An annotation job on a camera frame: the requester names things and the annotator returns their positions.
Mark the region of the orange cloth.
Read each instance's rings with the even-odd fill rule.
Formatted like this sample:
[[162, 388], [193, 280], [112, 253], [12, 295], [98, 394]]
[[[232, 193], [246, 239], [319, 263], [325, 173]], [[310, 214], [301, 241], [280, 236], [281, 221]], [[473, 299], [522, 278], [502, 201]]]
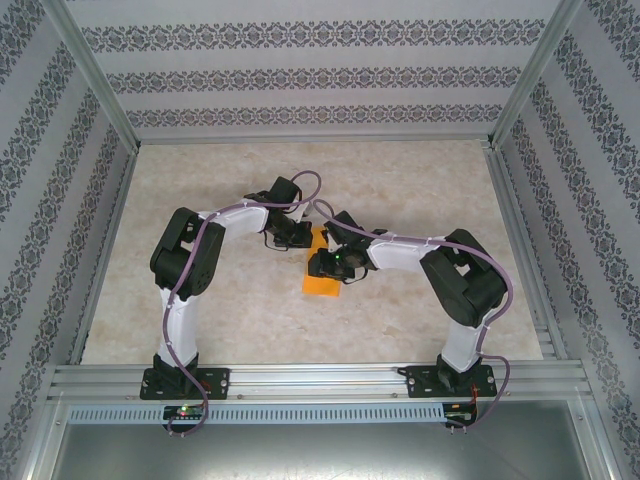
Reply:
[[314, 277], [309, 273], [309, 262], [311, 257], [317, 253], [320, 248], [328, 248], [328, 241], [324, 238], [325, 229], [323, 227], [313, 227], [311, 229], [311, 233], [312, 242], [307, 253], [302, 292], [307, 295], [338, 297], [341, 285], [338, 280]]

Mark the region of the grey metal sheet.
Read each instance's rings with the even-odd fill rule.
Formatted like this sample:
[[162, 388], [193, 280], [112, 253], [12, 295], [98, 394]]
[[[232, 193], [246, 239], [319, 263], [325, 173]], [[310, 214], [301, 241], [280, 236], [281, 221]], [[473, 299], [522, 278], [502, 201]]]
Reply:
[[590, 480], [574, 441], [429, 424], [73, 425], [52, 480]]

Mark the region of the aluminium back rail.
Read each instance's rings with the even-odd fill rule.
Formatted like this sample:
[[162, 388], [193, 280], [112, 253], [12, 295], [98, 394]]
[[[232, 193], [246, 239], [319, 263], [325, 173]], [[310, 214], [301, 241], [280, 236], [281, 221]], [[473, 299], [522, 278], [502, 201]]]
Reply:
[[335, 143], [335, 142], [422, 142], [479, 141], [491, 145], [491, 137], [481, 134], [385, 134], [385, 135], [275, 135], [223, 137], [162, 137], [142, 139], [141, 145], [258, 144], [258, 143]]

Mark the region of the aluminium mounting rail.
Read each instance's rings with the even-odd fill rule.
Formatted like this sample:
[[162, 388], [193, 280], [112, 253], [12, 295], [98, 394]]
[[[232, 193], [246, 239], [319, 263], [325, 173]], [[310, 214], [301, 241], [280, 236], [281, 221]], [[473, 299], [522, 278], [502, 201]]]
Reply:
[[[54, 370], [48, 401], [138, 403], [144, 365], [66, 365]], [[390, 363], [231, 365], [227, 402], [409, 402], [406, 379]], [[504, 401], [577, 400], [593, 390], [578, 360], [516, 361]]]

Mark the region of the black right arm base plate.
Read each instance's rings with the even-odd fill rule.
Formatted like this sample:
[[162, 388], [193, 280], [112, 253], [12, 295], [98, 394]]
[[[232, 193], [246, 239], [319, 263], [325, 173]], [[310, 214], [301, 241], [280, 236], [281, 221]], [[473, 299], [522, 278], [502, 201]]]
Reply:
[[497, 387], [493, 369], [479, 365], [459, 373], [448, 367], [415, 365], [401, 367], [397, 372], [406, 379], [410, 398], [472, 397], [494, 398]]

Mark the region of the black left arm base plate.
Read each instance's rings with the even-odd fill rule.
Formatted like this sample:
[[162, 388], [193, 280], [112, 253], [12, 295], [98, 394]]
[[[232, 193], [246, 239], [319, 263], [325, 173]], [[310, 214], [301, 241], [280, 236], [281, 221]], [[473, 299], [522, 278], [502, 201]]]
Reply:
[[[230, 383], [226, 368], [197, 368], [191, 376], [204, 389], [209, 400], [225, 400]], [[142, 400], [197, 400], [203, 395], [198, 387], [178, 368], [161, 372], [154, 368], [144, 371], [139, 397]]]

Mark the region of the aluminium side rail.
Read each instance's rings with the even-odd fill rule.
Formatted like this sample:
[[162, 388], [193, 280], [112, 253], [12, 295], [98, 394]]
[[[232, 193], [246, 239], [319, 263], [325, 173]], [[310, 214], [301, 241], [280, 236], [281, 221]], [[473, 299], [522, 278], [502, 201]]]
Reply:
[[86, 341], [99, 303], [111, 253], [117, 237], [118, 227], [130, 189], [138, 154], [139, 149], [135, 149], [128, 155], [119, 177], [117, 190], [109, 210], [108, 222], [101, 239], [100, 249], [96, 256], [94, 270], [90, 277], [88, 290], [80, 309], [79, 319], [74, 329], [74, 336], [72, 337], [70, 349], [65, 360], [66, 365], [79, 365], [82, 361]]

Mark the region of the aluminium frame post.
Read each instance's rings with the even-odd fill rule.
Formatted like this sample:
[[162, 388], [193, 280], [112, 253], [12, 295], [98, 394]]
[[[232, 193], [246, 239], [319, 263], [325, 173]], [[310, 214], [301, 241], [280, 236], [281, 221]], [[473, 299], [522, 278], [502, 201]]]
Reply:
[[488, 143], [491, 148], [496, 148], [504, 143], [518, 115], [524, 108], [529, 95], [553, 56], [554, 50], [573, 22], [582, 3], [583, 0], [559, 0], [513, 92], [504, 105], [494, 129], [488, 136]]
[[137, 154], [140, 140], [114, 93], [106, 74], [71, 14], [66, 0], [39, 0], [57, 33], [67, 46], [88, 85], [104, 109], [129, 153]]

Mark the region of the aluminium frame bar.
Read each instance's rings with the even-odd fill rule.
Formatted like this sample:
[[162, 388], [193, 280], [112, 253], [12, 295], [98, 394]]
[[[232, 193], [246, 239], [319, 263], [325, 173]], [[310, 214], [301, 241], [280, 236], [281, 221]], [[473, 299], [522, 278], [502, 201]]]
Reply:
[[578, 396], [568, 401], [590, 480], [620, 480], [620, 470], [596, 402]]
[[69, 407], [62, 397], [45, 402], [19, 480], [52, 479], [68, 415]]

